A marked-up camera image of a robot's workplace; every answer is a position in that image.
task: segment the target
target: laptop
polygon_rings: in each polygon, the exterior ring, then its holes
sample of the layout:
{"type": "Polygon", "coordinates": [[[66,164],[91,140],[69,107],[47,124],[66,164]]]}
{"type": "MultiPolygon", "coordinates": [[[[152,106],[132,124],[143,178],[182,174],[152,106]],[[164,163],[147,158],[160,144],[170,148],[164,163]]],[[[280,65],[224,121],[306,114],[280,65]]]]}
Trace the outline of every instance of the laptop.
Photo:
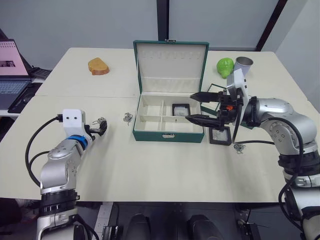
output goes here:
{"type": "Polygon", "coordinates": [[[7,110],[31,83],[13,39],[0,40],[0,110],[7,110]]]}

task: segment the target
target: blue ring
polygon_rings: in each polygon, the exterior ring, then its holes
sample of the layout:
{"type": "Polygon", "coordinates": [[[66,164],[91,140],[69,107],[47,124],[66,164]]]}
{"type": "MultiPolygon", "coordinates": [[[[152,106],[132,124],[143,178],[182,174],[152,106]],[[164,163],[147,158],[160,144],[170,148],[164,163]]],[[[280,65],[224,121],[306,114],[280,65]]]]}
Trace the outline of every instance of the blue ring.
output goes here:
{"type": "Polygon", "coordinates": [[[83,145],[84,145],[84,149],[83,150],[85,150],[87,148],[87,146],[88,146],[88,143],[87,143],[87,140],[86,140],[85,136],[72,135],[72,136],[67,137],[67,139],[77,140],[77,141],[83,143],[83,145]]]}

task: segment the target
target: floor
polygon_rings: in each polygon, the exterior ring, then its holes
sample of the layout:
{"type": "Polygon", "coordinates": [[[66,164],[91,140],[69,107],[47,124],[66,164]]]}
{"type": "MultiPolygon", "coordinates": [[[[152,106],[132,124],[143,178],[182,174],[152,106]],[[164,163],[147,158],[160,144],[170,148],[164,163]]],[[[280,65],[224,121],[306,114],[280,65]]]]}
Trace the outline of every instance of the floor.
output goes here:
{"type": "MultiPolygon", "coordinates": [[[[240,231],[236,225],[236,210],[232,203],[195,203],[195,202],[119,202],[118,208],[113,205],[109,223],[123,229],[125,236],[128,224],[133,215],[142,213],[149,218],[151,237],[153,240],[167,240],[170,237],[173,219],[178,226],[178,240],[187,240],[187,220],[192,215],[203,214],[219,229],[225,240],[241,240],[240,231]]],[[[92,227],[95,227],[99,208],[78,207],[79,214],[92,227]]],[[[249,223],[260,225],[262,240],[300,240],[299,231],[284,217],[279,207],[254,209],[251,211],[249,223]]],[[[12,235],[1,236],[0,240],[34,240],[37,223],[19,223],[1,227],[0,232],[12,231],[12,235]]]]}

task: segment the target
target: box lid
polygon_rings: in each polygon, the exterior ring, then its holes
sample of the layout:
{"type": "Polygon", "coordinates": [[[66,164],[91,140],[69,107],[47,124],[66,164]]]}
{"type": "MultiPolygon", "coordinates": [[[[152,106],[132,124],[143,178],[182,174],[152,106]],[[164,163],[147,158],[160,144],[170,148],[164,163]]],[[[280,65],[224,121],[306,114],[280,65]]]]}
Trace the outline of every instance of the box lid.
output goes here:
{"type": "Polygon", "coordinates": [[[133,42],[140,93],[201,90],[208,42],[133,42]]]}

